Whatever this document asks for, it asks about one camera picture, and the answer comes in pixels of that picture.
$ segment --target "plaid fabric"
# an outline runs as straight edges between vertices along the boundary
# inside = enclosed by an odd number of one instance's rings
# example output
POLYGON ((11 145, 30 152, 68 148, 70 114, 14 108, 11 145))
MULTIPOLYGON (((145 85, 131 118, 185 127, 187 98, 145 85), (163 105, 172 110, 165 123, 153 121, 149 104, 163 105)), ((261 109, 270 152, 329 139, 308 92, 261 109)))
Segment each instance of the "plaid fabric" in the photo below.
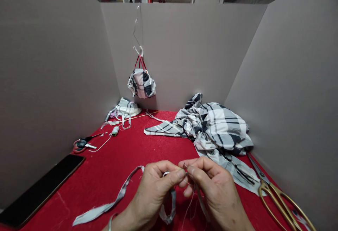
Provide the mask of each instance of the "plaid fabric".
POLYGON ((256 181, 252 185, 219 153, 227 150, 232 155, 245 155, 245 148, 253 146, 247 135, 248 125, 240 116, 223 105, 201 104, 201 101, 202 94, 197 93, 187 102, 184 109, 177 113, 172 122, 164 121, 158 126, 145 128, 144 133, 190 139, 199 156, 207 156, 227 169, 235 183, 258 196, 260 180, 256 172, 238 158, 232 157, 232 161, 256 181))
POLYGON ((130 102, 122 97, 119 104, 112 110, 110 117, 124 116, 124 118, 129 118, 138 115, 141 111, 142 109, 138 104, 130 102))
POLYGON ((128 88, 139 98, 149 98, 156 95, 156 84, 147 70, 135 69, 128 80, 128 88))
POLYGON ((194 95, 172 122, 145 128, 146 135, 189 138, 197 150, 224 148, 233 155, 245 155, 253 146, 246 122, 219 103, 201 104, 202 93, 194 95))

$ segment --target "plaid bag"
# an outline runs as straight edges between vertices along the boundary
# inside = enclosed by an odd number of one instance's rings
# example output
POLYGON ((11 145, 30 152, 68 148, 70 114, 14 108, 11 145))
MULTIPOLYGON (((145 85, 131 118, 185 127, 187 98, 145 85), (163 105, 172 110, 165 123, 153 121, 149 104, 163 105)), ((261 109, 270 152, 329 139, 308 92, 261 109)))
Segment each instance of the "plaid bag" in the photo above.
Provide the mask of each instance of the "plaid bag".
POLYGON ((156 95, 156 84, 154 80, 150 77, 141 55, 137 57, 134 71, 129 77, 128 88, 133 93, 133 97, 135 96, 135 94, 139 98, 150 98, 156 95))

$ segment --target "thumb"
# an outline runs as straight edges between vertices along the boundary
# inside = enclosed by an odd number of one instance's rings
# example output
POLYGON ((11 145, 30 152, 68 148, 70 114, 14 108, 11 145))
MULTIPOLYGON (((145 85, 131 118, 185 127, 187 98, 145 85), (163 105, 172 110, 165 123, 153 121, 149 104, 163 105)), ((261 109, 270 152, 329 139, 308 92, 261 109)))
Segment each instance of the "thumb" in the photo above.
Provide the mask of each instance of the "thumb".
POLYGON ((167 193, 175 185, 182 182, 185 176, 186 176, 186 172, 181 168, 175 171, 171 171, 168 175, 166 175, 165 177, 162 177, 159 180, 161 181, 160 189, 162 190, 162 192, 167 193))
POLYGON ((212 184, 211 179, 207 173, 192 165, 188 166, 187 171, 192 180, 198 184, 204 193, 207 193, 210 185, 212 184))

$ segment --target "gold scissors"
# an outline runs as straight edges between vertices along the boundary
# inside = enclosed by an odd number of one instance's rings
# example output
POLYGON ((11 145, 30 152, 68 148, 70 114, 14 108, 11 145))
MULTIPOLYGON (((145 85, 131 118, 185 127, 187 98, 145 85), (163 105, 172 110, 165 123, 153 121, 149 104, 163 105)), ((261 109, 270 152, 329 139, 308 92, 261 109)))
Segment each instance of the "gold scissors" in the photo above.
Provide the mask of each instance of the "gold scissors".
POLYGON ((286 223, 290 226, 292 231, 302 231, 302 228, 298 225, 296 219, 294 218, 290 209, 286 206, 286 204, 283 201, 283 199, 281 198, 281 196, 283 198, 285 198, 287 201, 289 201, 290 204, 293 207, 295 207, 296 211, 298 211, 299 215, 307 223, 309 229, 312 230, 312 231, 316 231, 316 229, 314 228, 314 226, 311 223, 311 221, 309 220, 309 218, 307 218, 307 216, 305 215, 305 213, 303 213, 303 211, 299 208, 299 206, 296 205, 296 203, 291 198, 289 198, 289 196, 287 196, 284 192, 282 192, 274 184, 272 184, 269 181, 269 179, 265 176, 265 174, 260 170, 260 168, 258 167, 256 162, 252 159, 251 155, 248 152, 247 152, 247 155, 248 155, 253 167, 255 168, 259 178, 261 179, 261 186, 258 188, 259 197, 261 198, 264 207, 266 208, 266 210, 268 211, 270 216, 274 219, 274 221, 279 225, 279 227, 281 229, 287 231, 287 229, 285 229, 282 226, 282 224, 277 220, 277 218, 274 216, 274 214, 272 213, 272 211, 270 210, 270 208, 266 204, 264 197, 262 195, 262 191, 265 191, 266 194, 268 194, 270 196, 271 200, 274 202, 274 204, 276 205, 279 212, 282 214, 283 218, 285 219, 286 223))

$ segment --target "phone screen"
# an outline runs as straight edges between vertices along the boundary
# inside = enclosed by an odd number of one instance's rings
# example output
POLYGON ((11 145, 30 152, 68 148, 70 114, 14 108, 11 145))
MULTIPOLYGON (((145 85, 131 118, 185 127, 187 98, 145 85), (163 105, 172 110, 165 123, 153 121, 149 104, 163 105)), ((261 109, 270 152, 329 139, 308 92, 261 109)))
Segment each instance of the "phone screen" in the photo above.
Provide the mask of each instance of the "phone screen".
POLYGON ((67 155, 0 213, 0 223, 16 229, 20 228, 43 206, 84 160, 85 157, 82 156, 67 155))

